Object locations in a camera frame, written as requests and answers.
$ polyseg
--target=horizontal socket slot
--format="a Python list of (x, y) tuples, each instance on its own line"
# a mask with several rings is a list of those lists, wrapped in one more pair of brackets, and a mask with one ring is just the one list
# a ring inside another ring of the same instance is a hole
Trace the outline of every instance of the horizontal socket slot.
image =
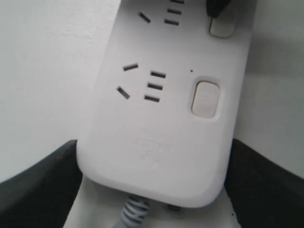
[(145, 96), (144, 96), (144, 99), (145, 99), (145, 100), (148, 100), (148, 101), (154, 101), (154, 102), (159, 102), (159, 101), (160, 101), (159, 98), (153, 97), (153, 96), (148, 96), (148, 95), (145, 95)]
[(171, 2), (178, 3), (178, 4), (185, 4), (184, 0), (171, 0)]
[(165, 19), (164, 21), (166, 24), (170, 24), (170, 25), (175, 25), (175, 26), (179, 26), (180, 23), (176, 20), (169, 20), (169, 19)]
[(157, 84), (153, 84), (153, 83), (148, 83), (147, 87), (151, 88), (151, 89), (162, 90), (162, 85), (157, 85)]
[(161, 78), (165, 78), (166, 77), (166, 74), (160, 73), (160, 72), (156, 72), (156, 71), (151, 71), (151, 75), (155, 76), (155, 77), (161, 77)]
[(127, 94), (126, 91), (124, 91), (120, 86), (117, 88), (117, 91), (123, 95), (125, 97), (125, 99), (129, 99), (130, 98), (130, 95)]
[(133, 70), (133, 69), (136, 69), (136, 68), (138, 68), (138, 64), (134, 63), (134, 64), (131, 64), (131, 65), (124, 66), (123, 70), (127, 71), (127, 70)]
[(150, 23), (150, 22), (151, 22), (151, 20), (150, 20), (146, 15), (144, 15), (144, 13), (139, 12), (138, 15), (139, 15), (142, 19), (144, 19), (147, 23)]
[(168, 13), (173, 13), (173, 14), (181, 15), (181, 11), (180, 11), (180, 10), (177, 10), (177, 9), (170, 9), (170, 8), (168, 8), (168, 9), (167, 9), (167, 12), (168, 12)]

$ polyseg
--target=electrical outlet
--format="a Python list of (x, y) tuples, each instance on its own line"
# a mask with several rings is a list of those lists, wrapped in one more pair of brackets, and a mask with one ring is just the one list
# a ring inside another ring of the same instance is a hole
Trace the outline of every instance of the electrical outlet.
[(226, 39), (210, 35), (203, 0), (121, 2), (78, 142), (85, 175), (181, 207), (217, 197), (256, 5), (233, 2), (238, 23)]

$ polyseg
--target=power switch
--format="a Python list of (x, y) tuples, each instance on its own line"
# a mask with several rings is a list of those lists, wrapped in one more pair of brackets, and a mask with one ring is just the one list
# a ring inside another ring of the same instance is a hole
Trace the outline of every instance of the power switch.
[(214, 117), (219, 101), (219, 87), (211, 82), (197, 84), (193, 98), (192, 112), (202, 118)]

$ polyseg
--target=gray cable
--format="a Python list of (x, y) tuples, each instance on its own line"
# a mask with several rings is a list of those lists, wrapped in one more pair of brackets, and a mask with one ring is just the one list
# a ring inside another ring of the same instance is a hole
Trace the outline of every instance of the gray cable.
[(148, 214), (150, 205), (143, 197), (131, 195), (123, 207), (121, 219), (113, 228), (139, 227)]

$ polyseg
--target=white power strip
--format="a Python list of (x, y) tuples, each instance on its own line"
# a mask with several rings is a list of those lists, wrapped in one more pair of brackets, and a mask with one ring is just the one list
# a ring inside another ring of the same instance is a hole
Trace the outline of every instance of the white power strip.
[(123, 0), (78, 143), (84, 174), (173, 205), (210, 204), (226, 176), (255, 6), (234, 1), (237, 20), (222, 32), (203, 0)]

